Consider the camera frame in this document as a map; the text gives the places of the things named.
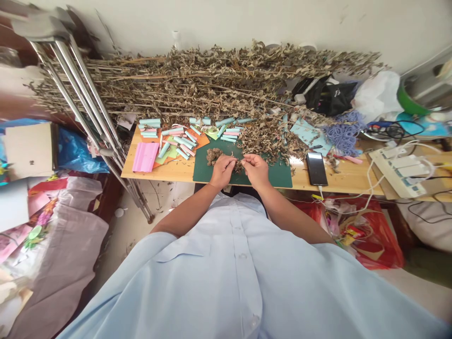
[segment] red plastic bag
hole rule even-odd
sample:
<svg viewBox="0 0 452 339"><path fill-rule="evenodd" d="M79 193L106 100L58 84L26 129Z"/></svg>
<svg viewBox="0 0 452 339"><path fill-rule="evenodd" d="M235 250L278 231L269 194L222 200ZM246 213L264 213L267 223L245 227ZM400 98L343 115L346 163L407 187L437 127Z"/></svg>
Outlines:
<svg viewBox="0 0 452 339"><path fill-rule="evenodd" d="M355 205L356 210L361 210L366 205L367 199L341 199L340 201ZM325 224L328 221L325 219L325 207L322 204L298 202L295 203L295 206L317 221L324 229L326 228ZM357 251L356 259L369 270L402 268L405 265L404 255L386 222L380 204L371 200L367 209L375 211L362 215L368 221L373 234L362 242L352 244L352 247ZM344 215L341 222L354 215L356 214Z"/></svg>

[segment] floor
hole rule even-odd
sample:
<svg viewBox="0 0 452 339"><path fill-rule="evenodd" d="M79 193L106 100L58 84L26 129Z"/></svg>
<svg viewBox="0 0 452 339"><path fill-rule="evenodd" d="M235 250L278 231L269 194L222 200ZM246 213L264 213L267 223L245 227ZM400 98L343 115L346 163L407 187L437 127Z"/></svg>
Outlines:
<svg viewBox="0 0 452 339"><path fill-rule="evenodd" d="M155 218L149 225L131 196L127 192L124 193L118 206L125 209L124 215L120 218L113 217L113 234L95 277L96 292L116 271L133 246L149 234L152 228L169 213L169 209L179 205L194 191L194 183L149 180L140 180L139 183Z"/></svg>
<svg viewBox="0 0 452 339"><path fill-rule="evenodd" d="M142 180L140 184L149 207L155 214L155 219L149 225L130 195L124 194L119 205L125 209L124 215L120 218L113 218L113 234L95 277L96 291L115 272L133 246L149 234L152 228L169 213L169 209L178 206L194 191L194 183L152 181L155 190L150 181ZM451 321L451 289L420 279L402 269L378 271L377 273L437 317L448 322Z"/></svg>

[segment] green cutting mat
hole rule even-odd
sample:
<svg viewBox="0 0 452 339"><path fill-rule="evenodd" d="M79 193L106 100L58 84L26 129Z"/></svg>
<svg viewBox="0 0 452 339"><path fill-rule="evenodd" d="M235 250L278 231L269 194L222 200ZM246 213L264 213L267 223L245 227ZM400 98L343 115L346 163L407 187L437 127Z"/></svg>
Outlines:
<svg viewBox="0 0 452 339"><path fill-rule="evenodd" d="M234 157L238 158L239 161L243 159L242 149L237 148L235 144L220 139L211 139L210 143L208 143L206 146L203 146L196 150L193 181L210 181L210 178L212 177L213 166L207 166L206 157L207 150L211 148L219 148L226 155L231 155L231 153L233 152ZM280 158L273 166L269 167L268 177L270 179L270 183L274 187L292 187L291 168L290 166L287 166L284 161L280 161ZM231 185L251 185L248 177L245 174L245 170L243 170L240 174L232 173L231 181L229 183Z"/></svg>

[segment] power strip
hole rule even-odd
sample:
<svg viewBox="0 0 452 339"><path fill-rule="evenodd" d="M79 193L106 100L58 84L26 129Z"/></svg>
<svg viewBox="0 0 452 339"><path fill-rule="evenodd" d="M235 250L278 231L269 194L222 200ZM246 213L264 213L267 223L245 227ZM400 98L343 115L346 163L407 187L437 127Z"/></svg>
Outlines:
<svg viewBox="0 0 452 339"><path fill-rule="evenodd" d="M385 156L385 152L387 152L385 149L379 149L370 152L369 156L374 160L375 165L377 165L379 170L385 176L385 179L388 180L397 194L401 198L417 198L421 195L427 194L427 191L420 183L410 183L408 178L401 174L400 168L398 169L392 164L391 158Z"/></svg>

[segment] phone screen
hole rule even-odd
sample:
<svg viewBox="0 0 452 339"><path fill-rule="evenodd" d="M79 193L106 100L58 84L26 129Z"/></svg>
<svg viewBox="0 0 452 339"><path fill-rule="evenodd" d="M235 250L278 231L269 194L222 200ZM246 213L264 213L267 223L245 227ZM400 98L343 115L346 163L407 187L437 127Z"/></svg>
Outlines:
<svg viewBox="0 0 452 339"><path fill-rule="evenodd" d="M306 160L311 185L328 186L322 153L309 152L306 156Z"/></svg>

